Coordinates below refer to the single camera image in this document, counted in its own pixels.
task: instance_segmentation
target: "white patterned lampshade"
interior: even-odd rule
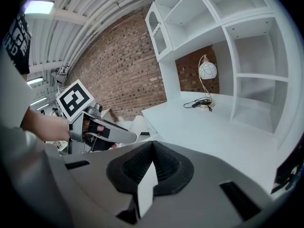
[[[207,60],[203,60],[203,63],[199,66],[199,76],[201,79],[215,78],[218,73],[217,67]]]

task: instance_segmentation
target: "brick wall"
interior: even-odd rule
[[[117,121],[166,101],[162,75],[145,23],[144,6],[103,31],[80,57],[65,85],[77,79]]]
[[[192,52],[175,61],[180,80],[181,91],[203,92],[203,86],[199,80],[198,64],[200,58],[207,54],[210,62],[216,64],[217,59],[212,46]],[[214,79],[203,80],[203,84],[210,93],[219,93],[219,72]]]

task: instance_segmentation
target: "forearm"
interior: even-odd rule
[[[21,128],[34,133],[43,141],[69,140],[67,119],[42,115],[30,109],[24,115]]]

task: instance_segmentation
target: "lamp base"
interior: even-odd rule
[[[215,106],[215,103],[214,103],[214,102],[211,102],[211,103],[209,104],[209,107],[210,107],[210,108],[212,108],[212,107],[214,107],[214,106]],[[208,106],[205,105],[205,104],[199,104],[199,107],[200,107],[200,108],[206,108],[206,109],[208,109]]]

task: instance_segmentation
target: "black power cord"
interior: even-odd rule
[[[188,107],[185,106],[187,104],[191,104],[192,102],[195,102],[192,106],[188,106]],[[209,111],[212,112],[212,108],[209,106],[211,104],[211,102],[212,101],[211,101],[211,99],[209,97],[202,97],[202,98],[198,98],[198,99],[196,99],[194,101],[190,101],[188,103],[185,103],[184,107],[185,108],[195,108],[195,107],[197,107],[198,105],[201,104],[201,105],[206,105],[208,107]]]

